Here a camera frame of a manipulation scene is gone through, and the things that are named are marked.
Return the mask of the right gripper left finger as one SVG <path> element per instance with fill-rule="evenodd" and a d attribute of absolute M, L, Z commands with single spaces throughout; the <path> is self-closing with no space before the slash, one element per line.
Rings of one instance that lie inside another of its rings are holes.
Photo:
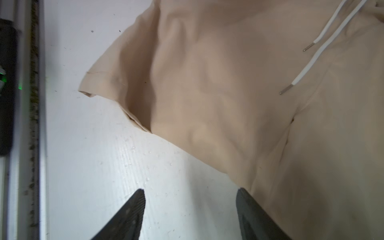
<path fill-rule="evenodd" d="M 146 207 L 145 192 L 138 189 L 93 240 L 138 240 Z"/>

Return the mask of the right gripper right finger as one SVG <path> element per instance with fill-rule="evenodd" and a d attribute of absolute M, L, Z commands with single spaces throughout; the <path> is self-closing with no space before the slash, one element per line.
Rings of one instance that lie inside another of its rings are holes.
<path fill-rule="evenodd" d="M 236 207 L 243 240 L 290 239 L 244 188 L 237 192 Z"/>

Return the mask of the beige drawstring shorts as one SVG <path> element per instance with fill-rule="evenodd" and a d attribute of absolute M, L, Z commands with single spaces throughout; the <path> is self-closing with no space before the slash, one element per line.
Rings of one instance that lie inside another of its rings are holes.
<path fill-rule="evenodd" d="M 153 1 L 83 78 L 294 240 L 384 237 L 383 1 Z"/>

